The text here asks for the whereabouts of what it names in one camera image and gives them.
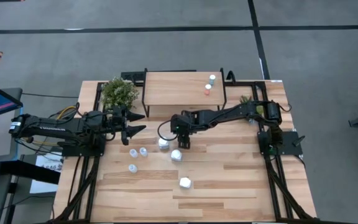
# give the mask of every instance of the wooden table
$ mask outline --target wooden table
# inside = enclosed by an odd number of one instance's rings
[[[83,82],[79,97],[80,112],[91,111],[97,81]],[[288,105],[282,82],[266,81],[268,98]],[[227,108],[239,103],[239,97],[252,96],[249,87],[226,87]],[[140,100],[133,110],[142,113]],[[120,135],[106,145],[100,159],[91,222],[250,222],[273,221],[273,207],[265,163],[259,153],[257,125],[246,121],[222,123],[213,129],[191,136],[191,149],[182,150],[183,162],[172,162],[169,152],[157,146],[157,128],[173,113],[198,110],[199,106],[156,106],[152,116],[131,123],[146,124],[147,128],[121,144]],[[293,128],[290,113],[282,112],[281,128]],[[169,125],[162,133],[169,132]],[[129,150],[146,147],[148,157],[136,159]],[[177,142],[172,141],[170,149]],[[77,158],[65,160],[55,197],[54,209],[59,214],[67,205],[70,184]],[[315,216],[305,169],[294,156],[282,156],[289,191],[310,215]],[[135,164],[138,173],[131,174],[128,165]],[[79,165],[73,194],[78,186]],[[179,178],[189,177],[191,189],[181,189]],[[281,192],[277,190],[281,214],[285,209]],[[85,215],[85,193],[80,218]]]
[[[205,95],[210,75],[215,75],[216,79],[210,94]],[[147,72],[145,83],[147,116],[150,106],[215,106],[216,110],[216,106],[219,108],[226,102],[221,72]]]

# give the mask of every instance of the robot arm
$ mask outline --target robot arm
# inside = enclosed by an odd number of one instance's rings
[[[258,106],[263,106],[264,116],[258,114]],[[280,105],[273,101],[251,101],[219,111],[182,111],[181,114],[171,117],[171,132],[178,135],[179,147],[189,149],[190,134],[237,119],[254,119],[262,125],[280,129],[278,127],[282,122]]]
[[[115,106],[107,113],[90,111],[84,115],[81,114],[80,118],[71,118],[66,121],[24,114],[12,120],[9,133],[14,138],[39,135],[64,139],[65,141],[58,142],[58,145],[63,148],[64,156],[75,156],[76,151],[82,151],[81,148],[88,151],[89,156],[94,156],[93,154],[103,153],[98,149],[103,148],[104,151],[107,133],[111,133],[114,138],[116,132],[120,131],[122,143],[128,145],[127,138],[133,137],[146,126],[128,126],[127,121],[142,118],[144,115],[131,113],[125,106]]]

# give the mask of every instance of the green plant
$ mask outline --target green plant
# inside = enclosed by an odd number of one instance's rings
[[[240,96],[240,103],[248,103],[252,101],[252,97],[250,96],[249,98],[241,95]],[[257,106],[256,107],[256,111],[258,112],[258,114],[262,115],[264,113],[264,107],[263,106]]]
[[[102,95],[105,107],[126,105],[130,110],[133,107],[132,102],[139,95],[139,91],[132,82],[124,81],[122,78],[113,78],[103,85]]]

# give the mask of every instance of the white cube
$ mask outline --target white cube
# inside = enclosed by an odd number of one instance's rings
[[[181,161],[181,152],[178,149],[175,149],[171,153],[171,159],[173,161]]]
[[[169,149],[169,142],[167,140],[160,138],[158,140],[158,146],[162,150]]]
[[[191,187],[191,180],[187,177],[181,178],[179,181],[180,187],[189,189]]]

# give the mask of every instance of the gray floor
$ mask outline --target gray floor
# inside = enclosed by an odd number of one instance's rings
[[[261,26],[358,25],[358,1],[256,0]],[[249,26],[246,1],[26,0],[0,3],[0,29]],[[284,81],[318,216],[358,223],[358,30],[262,31],[272,79]],[[0,88],[77,95],[83,80],[120,72],[220,67],[261,79],[252,31],[0,34]],[[75,100],[24,96],[47,116]],[[19,206],[14,223],[42,222],[50,204]]]

